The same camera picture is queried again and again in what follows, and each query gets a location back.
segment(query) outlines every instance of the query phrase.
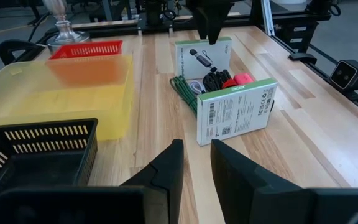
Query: wooden table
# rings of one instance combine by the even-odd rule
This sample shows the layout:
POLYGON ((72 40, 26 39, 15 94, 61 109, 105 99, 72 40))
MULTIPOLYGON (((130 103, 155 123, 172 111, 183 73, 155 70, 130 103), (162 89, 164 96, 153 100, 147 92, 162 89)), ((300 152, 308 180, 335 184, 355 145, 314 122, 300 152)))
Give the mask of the wooden table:
MULTIPOLYGON (((268 170, 302 187, 358 187, 358 107, 256 27, 223 29, 232 38, 231 74, 279 82, 265 129, 224 142, 268 170)), ((89 185, 119 185, 172 141, 185 142, 180 223, 224 223, 214 188, 209 146, 196 142, 196 118, 171 89, 176 40, 196 31, 129 35, 123 53, 134 58, 135 98, 126 137, 99 142, 89 185)), ((44 50, 37 60, 49 58, 44 50)))

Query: red object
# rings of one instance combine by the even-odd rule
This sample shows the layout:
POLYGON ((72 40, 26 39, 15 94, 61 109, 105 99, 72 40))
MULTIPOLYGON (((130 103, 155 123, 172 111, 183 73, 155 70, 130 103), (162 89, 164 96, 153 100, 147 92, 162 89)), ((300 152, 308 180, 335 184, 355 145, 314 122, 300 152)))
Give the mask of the red object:
POLYGON ((119 55, 121 47, 122 40, 63 45, 49 58, 47 66, 67 86, 120 83, 124 59, 98 56, 119 55), (64 58, 77 59, 55 60, 64 58))
POLYGON ((234 80, 236 81, 237 85, 244 85, 254 82, 251 76, 246 73, 235 75, 234 80))
POLYGON ((229 88, 229 87, 233 87, 233 86, 236 86, 237 83, 236 81, 234 81, 232 78, 229 79, 228 81, 226 81, 225 83, 223 83, 223 86, 222 86, 222 89, 224 88, 229 88))

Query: red basket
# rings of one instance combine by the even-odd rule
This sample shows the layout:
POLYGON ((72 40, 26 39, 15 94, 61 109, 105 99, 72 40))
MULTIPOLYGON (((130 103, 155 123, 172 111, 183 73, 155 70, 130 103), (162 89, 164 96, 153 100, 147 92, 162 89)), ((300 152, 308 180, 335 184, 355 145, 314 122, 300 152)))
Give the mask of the red basket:
POLYGON ((122 40, 88 42, 61 46, 47 62, 48 67, 67 86, 83 87, 120 83, 121 61, 112 63, 111 58, 95 57, 121 54, 122 40), (78 58, 54 61, 54 59, 78 58))

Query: yellow plastic tray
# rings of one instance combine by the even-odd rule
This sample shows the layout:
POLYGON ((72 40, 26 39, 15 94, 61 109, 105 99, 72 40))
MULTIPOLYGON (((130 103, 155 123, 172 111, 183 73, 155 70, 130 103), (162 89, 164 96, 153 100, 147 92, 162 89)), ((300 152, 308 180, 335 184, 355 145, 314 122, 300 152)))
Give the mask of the yellow plastic tray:
POLYGON ((76 83, 73 74, 86 75, 80 71, 81 67, 75 66, 78 63, 75 58, 20 62, 4 67, 0 71, 0 125, 97 118, 98 140, 123 137, 129 126, 134 91, 132 56, 88 59, 95 62, 88 64, 95 66, 92 71, 114 76, 109 80, 115 81, 89 85, 81 81, 80 85, 73 85, 76 83), (67 82, 66 77, 62 79, 63 70, 70 73, 73 82, 67 82))

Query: green and white box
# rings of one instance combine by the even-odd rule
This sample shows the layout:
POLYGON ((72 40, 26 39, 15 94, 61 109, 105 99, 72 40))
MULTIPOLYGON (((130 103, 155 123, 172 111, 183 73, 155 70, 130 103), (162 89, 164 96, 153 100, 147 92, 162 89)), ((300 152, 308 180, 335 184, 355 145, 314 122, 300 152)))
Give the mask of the green and white box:
POLYGON ((268 78, 198 95, 197 142, 227 139, 265 128, 277 82, 268 78))
POLYGON ((230 37, 221 37, 214 45, 210 45, 208 40, 176 41, 176 75, 183 75, 189 80, 204 78, 214 70, 228 70, 231 44, 230 37))

